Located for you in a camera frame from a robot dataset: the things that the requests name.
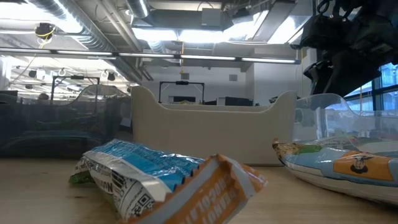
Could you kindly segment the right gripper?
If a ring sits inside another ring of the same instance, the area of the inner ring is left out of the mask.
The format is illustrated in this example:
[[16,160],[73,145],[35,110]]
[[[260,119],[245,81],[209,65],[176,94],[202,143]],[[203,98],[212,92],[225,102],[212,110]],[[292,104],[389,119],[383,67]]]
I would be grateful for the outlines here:
[[398,9],[360,9],[350,20],[351,9],[334,18],[342,25],[341,47],[330,60],[307,67],[303,74],[312,82],[310,93],[346,96],[381,76],[372,62],[398,62]]

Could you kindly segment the white green chewy granola bar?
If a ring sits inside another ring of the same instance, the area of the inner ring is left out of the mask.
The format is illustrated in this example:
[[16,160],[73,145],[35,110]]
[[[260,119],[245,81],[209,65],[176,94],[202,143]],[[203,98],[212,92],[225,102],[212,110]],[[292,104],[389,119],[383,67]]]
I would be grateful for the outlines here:
[[346,149],[346,150],[370,152],[373,154],[398,152],[398,140],[390,140],[383,138],[340,136],[340,137],[318,139],[310,141],[307,144],[330,147],[334,149]]

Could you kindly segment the Chewy-print granola bar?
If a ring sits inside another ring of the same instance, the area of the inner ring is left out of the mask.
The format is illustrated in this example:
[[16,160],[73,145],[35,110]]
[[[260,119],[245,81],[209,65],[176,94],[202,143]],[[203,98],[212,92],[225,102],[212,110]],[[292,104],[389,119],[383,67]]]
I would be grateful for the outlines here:
[[278,159],[297,178],[355,197],[398,205],[398,157],[273,140]]

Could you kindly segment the blue granola bar orange end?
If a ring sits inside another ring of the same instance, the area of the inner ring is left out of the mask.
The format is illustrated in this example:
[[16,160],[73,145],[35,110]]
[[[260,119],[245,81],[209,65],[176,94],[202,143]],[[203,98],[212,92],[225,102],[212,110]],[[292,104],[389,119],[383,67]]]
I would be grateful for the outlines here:
[[69,182],[96,184],[120,224],[226,224],[267,185],[224,155],[203,160],[118,139],[85,152]]

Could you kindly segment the clear plastic bin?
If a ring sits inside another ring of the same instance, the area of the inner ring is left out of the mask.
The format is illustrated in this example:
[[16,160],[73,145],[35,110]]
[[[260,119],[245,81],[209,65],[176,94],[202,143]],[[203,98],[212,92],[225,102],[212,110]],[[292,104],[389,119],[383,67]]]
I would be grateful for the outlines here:
[[[353,111],[335,94],[297,100],[293,141],[307,144],[340,136],[398,140],[398,111]],[[398,152],[377,154],[398,157]]]

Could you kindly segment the black background monitor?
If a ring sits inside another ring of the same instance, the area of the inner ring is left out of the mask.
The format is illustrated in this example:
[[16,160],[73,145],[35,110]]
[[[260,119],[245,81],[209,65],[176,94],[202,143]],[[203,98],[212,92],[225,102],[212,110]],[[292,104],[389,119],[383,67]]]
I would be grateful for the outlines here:
[[253,106],[253,100],[236,97],[220,97],[217,99],[217,105],[221,106]]

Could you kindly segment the grey ceiling junction box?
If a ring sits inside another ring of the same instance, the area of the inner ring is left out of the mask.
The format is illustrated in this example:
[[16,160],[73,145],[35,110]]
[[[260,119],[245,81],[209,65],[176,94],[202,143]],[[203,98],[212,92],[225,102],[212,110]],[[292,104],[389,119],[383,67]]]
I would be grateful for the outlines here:
[[201,25],[208,27],[219,27],[221,25],[221,11],[213,8],[201,10]]

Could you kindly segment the white plastic bin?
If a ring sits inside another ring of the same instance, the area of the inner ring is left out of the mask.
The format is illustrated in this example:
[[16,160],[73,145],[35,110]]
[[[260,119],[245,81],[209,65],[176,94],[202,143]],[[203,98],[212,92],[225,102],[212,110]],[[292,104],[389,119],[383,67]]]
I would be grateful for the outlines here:
[[270,106],[208,106],[159,103],[143,86],[132,96],[133,141],[150,149],[205,159],[222,154],[247,165],[279,166],[275,138],[293,137],[296,92]]

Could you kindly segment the long LED light bar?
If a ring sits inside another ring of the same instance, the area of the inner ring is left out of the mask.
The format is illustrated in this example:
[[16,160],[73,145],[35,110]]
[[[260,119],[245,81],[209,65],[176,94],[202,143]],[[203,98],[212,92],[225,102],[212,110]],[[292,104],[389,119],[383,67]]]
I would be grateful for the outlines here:
[[302,61],[299,59],[285,58],[256,58],[256,57],[230,57],[216,55],[187,55],[187,54],[150,54],[150,53],[126,53],[126,52],[94,52],[79,50],[55,50],[55,49],[25,49],[0,47],[0,53],[7,54],[38,54],[38,55],[62,55],[74,57],[91,57],[116,59],[118,57],[131,58],[159,58],[159,59],[178,59],[178,60],[214,60],[226,62],[252,62],[252,63],[278,63],[298,65]]

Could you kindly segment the dark grey plastic bin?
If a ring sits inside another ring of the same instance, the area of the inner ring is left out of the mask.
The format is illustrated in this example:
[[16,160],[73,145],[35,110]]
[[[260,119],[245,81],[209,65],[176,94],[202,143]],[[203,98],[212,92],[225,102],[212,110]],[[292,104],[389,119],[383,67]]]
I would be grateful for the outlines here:
[[120,131],[131,131],[131,97],[115,86],[90,85],[73,101],[0,93],[0,158],[80,158]]

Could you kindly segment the black ceiling device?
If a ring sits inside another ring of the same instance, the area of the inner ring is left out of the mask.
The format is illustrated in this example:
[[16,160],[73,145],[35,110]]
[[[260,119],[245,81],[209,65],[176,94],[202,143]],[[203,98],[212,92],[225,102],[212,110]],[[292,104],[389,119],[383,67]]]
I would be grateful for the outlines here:
[[51,23],[41,22],[35,28],[35,35],[42,40],[50,40],[55,32],[56,26]]

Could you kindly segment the window with dark frame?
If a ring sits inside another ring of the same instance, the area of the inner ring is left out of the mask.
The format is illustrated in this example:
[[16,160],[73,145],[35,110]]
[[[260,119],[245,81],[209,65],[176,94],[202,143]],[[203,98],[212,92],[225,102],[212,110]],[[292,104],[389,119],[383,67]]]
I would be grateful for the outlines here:
[[353,111],[398,111],[398,65],[379,68],[381,76],[345,96]]

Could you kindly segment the black frame stand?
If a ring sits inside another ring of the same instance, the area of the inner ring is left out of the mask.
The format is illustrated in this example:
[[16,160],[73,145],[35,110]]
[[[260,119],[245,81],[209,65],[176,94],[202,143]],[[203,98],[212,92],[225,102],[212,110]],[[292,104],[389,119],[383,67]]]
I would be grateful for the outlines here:
[[[61,78],[62,80],[56,84],[56,79]],[[58,86],[59,84],[61,84],[64,79],[71,79],[71,80],[84,80],[84,79],[88,79],[88,80],[96,80],[96,84],[99,85],[100,84],[100,78],[99,77],[88,77],[88,76],[81,76],[81,75],[70,75],[70,76],[53,76],[52,77],[52,89],[51,89],[51,95],[50,95],[50,100],[53,101],[54,98],[54,94],[55,94],[55,87]]]
[[203,104],[205,102],[205,83],[202,82],[188,82],[188,81],[175,81],[175,82],[170,82],[170,81],[162,81],[159,82],[159,96],[158,96],[158,102],[161,102],[161,94],[162,94],[162,85],[164,83],[168,84],[176,84],[176,85],[201,85],[202,86],[202,91],[201,91],[201,103]]

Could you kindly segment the silver spiral ventilation duct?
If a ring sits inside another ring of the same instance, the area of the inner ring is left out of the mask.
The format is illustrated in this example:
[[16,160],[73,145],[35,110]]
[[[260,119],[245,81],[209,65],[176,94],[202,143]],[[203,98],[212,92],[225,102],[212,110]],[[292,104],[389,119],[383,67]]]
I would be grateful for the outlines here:
[[[116,47],[105,37],[95,23],[83,12],[74,0],[26,0],[29,4],[53,15],[58,19],[57,27],[66,33],[72,34],[72,38],[90,51],[116,52]],[[105,60],[116,68],[128,81],[138,84],[148,76],[126,59],[116,58]]]

